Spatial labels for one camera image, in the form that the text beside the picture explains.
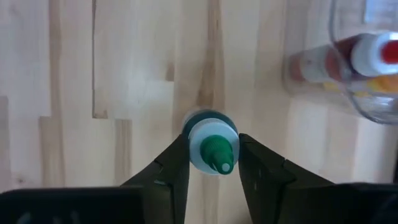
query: wooden surface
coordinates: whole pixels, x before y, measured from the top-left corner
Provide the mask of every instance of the wooden surface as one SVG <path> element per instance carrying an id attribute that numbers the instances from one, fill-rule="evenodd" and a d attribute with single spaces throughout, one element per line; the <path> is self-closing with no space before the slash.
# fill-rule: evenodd
<path id="1" fill-rule="evenodd" d="M 335 182 L 390 182 L 397 129 L 290 96 L 285 28 L 309 0 L 0 0 L 0 191 L 118 185 L 195 108 Z M 238 169 L 193 167 L 189 223 L 249 223 Z"/>

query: green bottle cap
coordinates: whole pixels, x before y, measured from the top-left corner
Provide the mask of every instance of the green bottle cap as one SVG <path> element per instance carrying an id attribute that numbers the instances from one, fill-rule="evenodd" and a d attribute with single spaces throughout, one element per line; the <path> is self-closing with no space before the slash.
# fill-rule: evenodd
<path id="1" fill-rule="evenodd" d="M 223 136 L 212 135 L 203 140 L 200 155 L 206 164 L 220 174 L 230 174 L 234 169 L 232 146 Z"/>

